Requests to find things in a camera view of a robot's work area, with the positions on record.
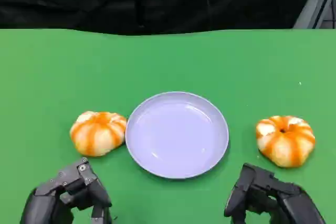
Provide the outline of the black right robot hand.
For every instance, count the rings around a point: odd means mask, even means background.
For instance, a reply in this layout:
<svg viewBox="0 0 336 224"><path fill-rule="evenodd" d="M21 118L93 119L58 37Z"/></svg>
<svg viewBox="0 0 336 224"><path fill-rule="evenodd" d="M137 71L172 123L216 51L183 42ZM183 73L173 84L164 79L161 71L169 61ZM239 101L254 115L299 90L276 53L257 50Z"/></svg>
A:
<svg viewBox="0 0 336 224"><path fill-rule="evenodd" d="M273 172L244 163L226 202L224 216L231 223L245 223L246 212L268 213L270 223L322 224L322 217L308 193L299 185L283 182Z"/></svg>

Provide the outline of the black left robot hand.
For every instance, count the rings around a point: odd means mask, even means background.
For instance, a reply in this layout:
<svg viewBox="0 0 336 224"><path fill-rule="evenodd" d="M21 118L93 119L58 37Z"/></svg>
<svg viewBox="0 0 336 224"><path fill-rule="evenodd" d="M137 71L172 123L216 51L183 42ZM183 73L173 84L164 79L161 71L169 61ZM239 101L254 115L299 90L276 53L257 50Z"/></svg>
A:
<svg viewBox="0 0 336 224"><path fill-rule="evenodd" d="M29 194L20 223L72 223L72 209L92 207L91 223L112 223L111 199L88 159L82 157Z"/></svg>

